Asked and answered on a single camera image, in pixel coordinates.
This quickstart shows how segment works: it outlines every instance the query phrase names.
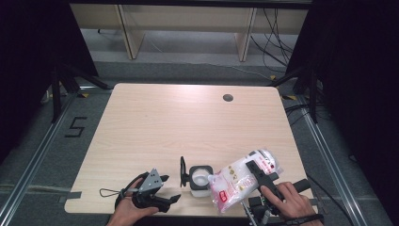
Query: person's right hand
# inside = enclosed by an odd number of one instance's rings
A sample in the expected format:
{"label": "person's right hand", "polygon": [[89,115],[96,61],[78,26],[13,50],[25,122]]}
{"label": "person's right hand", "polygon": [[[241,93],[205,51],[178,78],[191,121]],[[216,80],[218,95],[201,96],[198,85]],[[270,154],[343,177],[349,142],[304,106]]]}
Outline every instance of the person's right hand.
{"label": "person's right hand", "polygon": [[[281,201],[266,186],[261,186],[262,194],[280,210],[280,216],[283,218],[302,218],[315,215],[313,207],[308,197],[299,195],[293,184],[284,182],[277,185],[277,189],[284,196],[285,201]],[[301,224],[302,226],[323,225],[320,220],[314,220]]]}

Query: person's left hand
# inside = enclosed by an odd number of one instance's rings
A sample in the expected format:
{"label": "person's left hand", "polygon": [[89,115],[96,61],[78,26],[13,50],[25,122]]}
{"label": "person's left hand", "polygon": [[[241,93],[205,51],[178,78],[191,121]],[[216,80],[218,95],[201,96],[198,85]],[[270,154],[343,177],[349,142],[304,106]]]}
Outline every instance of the person's left hand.
{"label": "person's left hand", "polygon": [[[141,180],[142,178],[134,182],[131,188],[135,188]],[[139,209],[132,202],[132,194],[125,195],[126,197],[120,201],[115,209],[114,214],[107,224],[108,226],[131,226],[139,219],[153,215],[159,211],[157,207]]]}

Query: light wood surface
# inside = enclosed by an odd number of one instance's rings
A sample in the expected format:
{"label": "light wood surface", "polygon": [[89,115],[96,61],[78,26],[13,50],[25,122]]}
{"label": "light wood surface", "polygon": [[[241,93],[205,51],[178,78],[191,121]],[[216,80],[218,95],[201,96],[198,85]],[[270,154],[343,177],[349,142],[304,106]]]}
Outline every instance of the light wood surface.
{"label": "light wood surface", "polygon": [[[225,94],[233,100],[224,101]],[[267,148],[284,169],[276,183],[306,178],[274,88],[118,84],[72,188],[82,196],[67,200],[65,210],[112,214],[116,196],[102,198],[99,189],[120,190],[157,168],[170,176],[157,195],[182,194],[167,215],[218,216],[210,197],[194,198],[189,186],[180,187],[180,156],[187,171],[196,165],[219,171],[260,148]],[[303,194],[312,198],[309,189]],[[224,214],[244,215],[240,204]]]}

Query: table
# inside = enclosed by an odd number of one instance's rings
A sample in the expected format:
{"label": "table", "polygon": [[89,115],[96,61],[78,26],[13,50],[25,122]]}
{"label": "table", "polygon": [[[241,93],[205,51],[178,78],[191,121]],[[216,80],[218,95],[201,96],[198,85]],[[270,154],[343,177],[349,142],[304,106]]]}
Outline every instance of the table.
{"label": "table", "polygon": [[[226,94],[232,101],[224,100]],[[182,194],[166,215],[217,216],[210,197],[194,198],[189,186],[180,187],[180,157],[187,170],[210,165],[219,171],[264,147],[284,169],[280,182],[306,178],[275,88],[117,84],[72,187],[81,198],[67,200],[65,210],[112,214],[116,196],[102,198],[99,189],[120,190],[157,168],[170,176],[157,195]],[[309,189],[303,194],[312,198]],[[224,216],[245,212],[237,204]]]}

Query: pink and white package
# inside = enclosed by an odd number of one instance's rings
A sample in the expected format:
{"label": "pink and white package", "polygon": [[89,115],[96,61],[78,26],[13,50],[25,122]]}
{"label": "pink and white package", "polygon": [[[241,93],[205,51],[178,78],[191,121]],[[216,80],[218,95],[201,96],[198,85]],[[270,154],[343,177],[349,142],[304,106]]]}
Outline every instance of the pink and white package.
{"label": "pink and white package", "polygon": [[209,175],[213,202],[219,213],[225,213],[231,206],[242,201],[259,185],[255,176],[249,171],[246,163],[254,160],[266,174],[282,173],[282,168],[273,155],[265,149],[251,152],[244,158],[223,168],[220,172]]}

